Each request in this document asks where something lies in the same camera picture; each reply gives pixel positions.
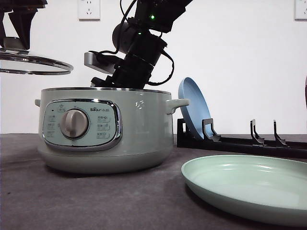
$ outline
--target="cooker handle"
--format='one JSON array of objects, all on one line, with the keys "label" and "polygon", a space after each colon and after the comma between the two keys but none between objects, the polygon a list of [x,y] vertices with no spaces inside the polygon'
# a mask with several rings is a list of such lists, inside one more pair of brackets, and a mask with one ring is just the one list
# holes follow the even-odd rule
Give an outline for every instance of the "cooker handle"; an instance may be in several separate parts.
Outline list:
[{"label": "cooker handle", "polygon": [[40,100],[39,99],[35,99],[34,104],[39,107],[40,106]]},{"label": "cooker handle", "polygon": [[174,99],[166,101],[166,114],[173,114],[177,108],[190,104],[189,99]]}]

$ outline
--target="cooker base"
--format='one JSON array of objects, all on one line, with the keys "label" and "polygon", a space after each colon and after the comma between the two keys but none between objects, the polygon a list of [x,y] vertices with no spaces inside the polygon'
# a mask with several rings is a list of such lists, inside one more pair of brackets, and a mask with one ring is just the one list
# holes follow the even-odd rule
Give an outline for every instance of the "cooker base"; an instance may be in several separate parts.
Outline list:
[{"label": "cooker base", "polygon": [[126,173],[161,164],[170,154],[169,147],[157,152],[116,157],[78,157],[55,155],[38,147],[38,152],[51,168],[84,174]]}]

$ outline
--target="white wall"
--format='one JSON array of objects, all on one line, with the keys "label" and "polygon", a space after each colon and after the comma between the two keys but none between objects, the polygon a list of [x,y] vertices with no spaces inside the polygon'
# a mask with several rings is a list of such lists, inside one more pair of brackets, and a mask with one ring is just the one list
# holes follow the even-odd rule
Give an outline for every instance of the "white wall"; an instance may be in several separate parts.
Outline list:
[{"label": "white wall", "polygon": [[[83,65],[88,50],[114,50],[112,31],[121,20],[119,0],[101,0],[102,20],[77,20],[77,0],[49,0],[36,14],[31,50],[71,63],[64,76],[1,74],[1,132],[36,133],[43,88],[89,86],[105,75]],[[125,0],[127,8],[130,1]],[[8,17],[7,35],[15,35]],[[173,79],[159,87],[177,98],[179,83],[192,77],[201,88],[218,133],[306,133],[307,22],[294,21],[292,0],[194,0],[163,35],[174,58]],[[171,63],[161,57],[152,81],[166,78]],[[180,110],[174,115],[181,117]]]}]

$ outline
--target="gray table surface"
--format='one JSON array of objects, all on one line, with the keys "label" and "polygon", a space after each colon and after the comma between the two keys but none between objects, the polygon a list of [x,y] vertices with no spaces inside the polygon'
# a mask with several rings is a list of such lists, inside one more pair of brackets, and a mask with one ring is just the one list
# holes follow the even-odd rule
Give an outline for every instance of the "gray table surface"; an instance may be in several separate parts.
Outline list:
[{"label": "gray table surface", "polygon": [[[307,135],[287,138],[307,141]],[[295,229],[225,213],[185,185],[183,163],[229,152],[174,146],[155,168],[89,176],[47,167],[38,142],[35,134],[1,135],[2,230]]]}]

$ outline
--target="robotic arm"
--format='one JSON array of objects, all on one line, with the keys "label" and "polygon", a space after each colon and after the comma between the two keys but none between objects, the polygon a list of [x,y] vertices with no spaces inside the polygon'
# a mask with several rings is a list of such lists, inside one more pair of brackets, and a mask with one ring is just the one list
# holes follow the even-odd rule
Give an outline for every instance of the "robotic arm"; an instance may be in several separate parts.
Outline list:
[{"label": "robotic arm", "polygon": [[[0,2],[0,46],[27,50],[30,48],[31,22],[37,9],[44,8],[46,0],[1,0]],[[10,12],[10,20],[19,36],[6,37],[3,17]]]},{"label": "robotic arm", "polygon": [[[125,19],[137,1],[135,16]],[[106,80],[93,78],[95,87],[116,87],[143,89],[146,84],[161,85],[167,82],[174,71],[174,61],[164,51],[167,43],[160,36],[150,33],[171,31],[173,22],[185,12],[185,7],[192,0],[133,0],[125,13],[121,24],[113,32],[115,52],[90,51],[84,55],[84,64],[103,73],[113,74]],[[126,54],[124,59],[104,53]],[[168,57],[173,63],[173,71],[163,82],[150,82],[151,73],[160,57]]]}]

